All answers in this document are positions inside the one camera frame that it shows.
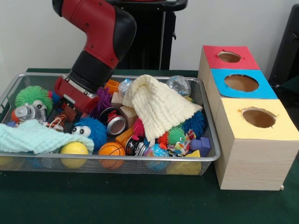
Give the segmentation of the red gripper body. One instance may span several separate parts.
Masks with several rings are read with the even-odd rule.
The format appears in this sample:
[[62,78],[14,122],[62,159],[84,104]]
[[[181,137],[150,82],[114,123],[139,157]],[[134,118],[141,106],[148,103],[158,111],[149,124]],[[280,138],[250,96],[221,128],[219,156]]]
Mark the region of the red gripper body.
[[100,100],[96,93],[91,93],[73,82],[69,75],[61,75],[54,86],[59,97],[65,99],[81,113],[90,113]]

